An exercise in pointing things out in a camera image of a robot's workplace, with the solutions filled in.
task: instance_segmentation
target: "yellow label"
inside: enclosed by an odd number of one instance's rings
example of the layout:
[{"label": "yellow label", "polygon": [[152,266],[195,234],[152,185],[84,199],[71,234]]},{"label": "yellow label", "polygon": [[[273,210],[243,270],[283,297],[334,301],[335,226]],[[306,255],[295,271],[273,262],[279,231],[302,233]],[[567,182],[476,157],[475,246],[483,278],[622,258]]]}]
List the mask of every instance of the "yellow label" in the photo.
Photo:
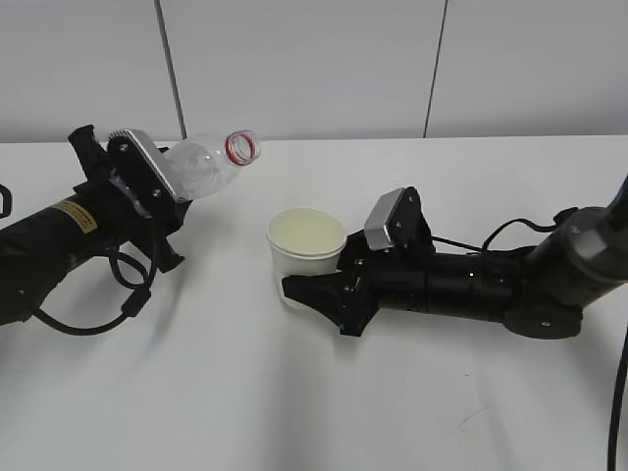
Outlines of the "yellow label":
[{"label": "yellow label", "polygon": [[96,224],[96,220],[93,218],[89,211],[80,206],[79,204],[74,203],[73,201],[59,201],[57,204],[51,206],[51,208],[58,209],[59,211],[63,211],[72,219],[75,220],[75,223],[78,224],[80,229],[84,234],[89,234],[92,231],[98,229],[98,225]]}]

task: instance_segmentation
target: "plastic bottle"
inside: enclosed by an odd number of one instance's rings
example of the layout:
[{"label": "plastic bottle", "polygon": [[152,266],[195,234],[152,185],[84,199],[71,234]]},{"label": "plastic bottle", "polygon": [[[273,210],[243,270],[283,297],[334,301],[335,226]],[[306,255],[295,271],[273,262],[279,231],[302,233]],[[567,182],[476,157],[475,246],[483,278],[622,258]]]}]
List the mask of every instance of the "plastic bottle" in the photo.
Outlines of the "plastic bottle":
[{"label": "plastic bottle", "polygon": [[223,189],[260,152],[260,140],[254,132],[236,131],[226,138],[194,135],[164,155],[181,181],[179,200],[193,200]]}]

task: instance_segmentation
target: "white paper cup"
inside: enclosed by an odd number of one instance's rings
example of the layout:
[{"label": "white paper cup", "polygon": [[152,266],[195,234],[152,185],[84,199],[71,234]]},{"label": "white paper cup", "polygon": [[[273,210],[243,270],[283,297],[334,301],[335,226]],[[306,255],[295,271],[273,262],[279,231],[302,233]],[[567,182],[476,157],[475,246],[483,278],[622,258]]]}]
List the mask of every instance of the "white paper cup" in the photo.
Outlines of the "white paper cup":
[{"label": "white paper cup", "polygon": [[268,224],[275,279],[282,300],[290,307],[307,306],[286,298],[282,279],[290,275],[328,275],[336,271],[346,244],[346,232],[334,216],[313,208],[291,208]]}]

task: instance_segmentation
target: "white table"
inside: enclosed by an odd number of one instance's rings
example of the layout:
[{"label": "white table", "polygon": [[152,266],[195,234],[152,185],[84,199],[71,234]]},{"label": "white table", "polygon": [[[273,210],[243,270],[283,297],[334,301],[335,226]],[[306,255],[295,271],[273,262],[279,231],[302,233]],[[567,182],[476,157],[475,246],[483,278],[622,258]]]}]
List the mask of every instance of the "white table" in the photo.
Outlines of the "white table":
[{"label": "white table", "polygon": [[[319,314],[284,309],[264,231],[290,205],[355,231],[382,193],[412,184],[435,235],[478,244],[507,219],[606,205],[627,149],[626,136],[267,143],[192,205],[171,237],[187,260],[158,277],[137,319],[98,338],[34,319],[0,328],[0,469],[603,469],[628,288],[593,305],[571,340],[393,311],[343,338]],[[69,145],[3,144],[0,156],[10,222],[82,180]],[[497,246],[540,239],[512,228]],[[44,307],[86,327],[126,295],[93,261]]]}]

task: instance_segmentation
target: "cable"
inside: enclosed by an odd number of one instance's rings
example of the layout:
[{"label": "cable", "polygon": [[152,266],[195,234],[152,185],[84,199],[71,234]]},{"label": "cable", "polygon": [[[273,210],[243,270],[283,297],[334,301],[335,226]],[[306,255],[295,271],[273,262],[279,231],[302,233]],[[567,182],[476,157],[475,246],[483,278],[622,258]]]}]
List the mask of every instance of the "cable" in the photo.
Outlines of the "cable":
[{"label": "cable", "polygon": [[[146,271],[146,268],[136,259],[132,258],[130,255],[123,253],[120,251],[120,247],[117,247],[115,250],[110,250],[107,252],[100,252],[94,254],[97,257],[107,257],[109,259],[109,264],[111,266],[112,273],[114,278],[118,283],[120,283],[123,287],[129,288],[133,290],[129,299],[122,306],[122,314],[116,317],[114,320],[108,322],[107,324],[103,324],[102,326],[97,327],[74,327],[69,326],[68,324],[64,324],[61,321],[58,321],[54,317],[48,315],[45,311],[43,311],[38,306],[31,303],[22,293],[12,289],[3,289],[0,287],[0,291],[8,294],[11,298],[13,298],[17,303],[19,303],[23,308],[30,312],[30,314],[39,319],[48,327],[59,331],[63,334],[67,334],[69,336],[97,336],[99,334],[104,334],[105,332],[111,331],[112,329],[118,327],[129,317],[133,317],[137,314],[139,309],[144,305],[144,303],[150,298],[150,288],[155,280],[155,276],[157,274],[157,253],[158,253],[158,227],[157,223],[151,222],[150,225],[150,234],[152,241],[152,253],[150,259],[150,269]],[[132,268],[136,269],[136,271],[141,275],[143,282],[142,283],[132,283],[129,282],[122,275],[120,270],[119,263],[123,262]]]},{"label": "cable", "polygon": [[11,216],[13,210],[13,194],[11,190],[0,184],[0,196],[2,196],[2,210],[0,210],[0,219]]},{"label": "cable", "polygon": [[432,236],[432,240],[434,242],[444,243],[446,245],[451,245],[453,247],[465,248],[467,250],[471,250],[472,252],[481,252],[482,251],[482,249],[480,247],[474,247],[473,245],[468,245],[466,243],[457,242],[455,240],[449,240],[448,238],[436,237],[435,235]]},{"label": "cable", "polygon": [[512,224],[515,224],[515,223],[525,224],[528,228],[532,229],[533,231],[535,231],[537,233],[551,233],[557,227],[556,224],[554,224],[552,226],[539,226],[538,224],[535,224],[535,223],[533,223],[532,221],[530,221],[528,219],[523,219],[523,218],[513,219],[512,221],[508,221],[507,223],[503,223],[501,226],[499,226],[497,229],[495,229],[491,235],[489,235],[487,237],[487,239],[482,244],[482,251],[483,252],[489,251],[489,245],[491,245],[491,242],[493,240],[495,240],[495,238],[497,236],[499,236],[499,234],[504,229],[506,229],[508,226],[510,226]]},{"label": "cable", "polygon": [[615,389],[612,395],[612,405],[610,407],[610,425],[608,427],[608,456],[606,470],[615,471],[617,467],[617,438],[619,436],[619,420],[621,419],[621,405],[626,388],[626,373],[628,373],[628,330],[624,337],[624,346],[621,349],[619,366],[617,367],[617,377],[615,378]]}]

